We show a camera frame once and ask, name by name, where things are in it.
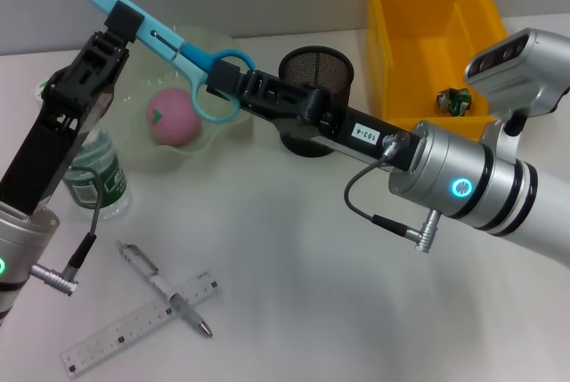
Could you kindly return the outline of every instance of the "pink ball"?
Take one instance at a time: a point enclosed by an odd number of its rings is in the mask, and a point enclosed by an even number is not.
[[[157,142],[178,146],[200,132],[201,119],[181,88],[166,88],[156,93],[146,108],[146,122]]]

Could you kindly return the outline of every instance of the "black mesh pencil holder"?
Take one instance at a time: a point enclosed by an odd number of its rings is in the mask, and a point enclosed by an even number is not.
[[[287,54],[279,65],[279,78],[295,85],[313,85],[329,90],[333,110],[348,106],[354,68],[350,60],[326,46],[304,46]],[[329,155],[332,149],[315,142],[293,139],[281,134],[287,149],[302,157]]]

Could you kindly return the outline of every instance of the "plastic water bottle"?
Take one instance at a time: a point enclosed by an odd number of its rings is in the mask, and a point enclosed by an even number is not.
[[[89,133],[83,146],[71,164],[74,167],[89,167],[101,176],[103,202],[100,219],[109,219],[120,214],[129,204],[130,195],[125,173],[118,163],[117,154],[105,127],[97,124]],[[76,204],[93,215],[97,201],[94,176],[81,171],[68,171],[63,176],[71,198]]]

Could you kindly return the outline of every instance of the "pen clip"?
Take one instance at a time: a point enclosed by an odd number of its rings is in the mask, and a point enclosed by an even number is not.
[[[133,250],[133,252],[136,253],[142,260],[144,260],[154,272],[159,273],[159,268],[157,268],[156,265],[151,262],[151,260],[135,244],[128,244],[123,247]]]

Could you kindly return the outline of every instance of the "glowing indicator light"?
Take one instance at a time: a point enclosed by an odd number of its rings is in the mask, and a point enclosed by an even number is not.
[[[457,198],[465,198],[473,192],[473,183],[469,179],[460,178],[452,182],[452,194]]]

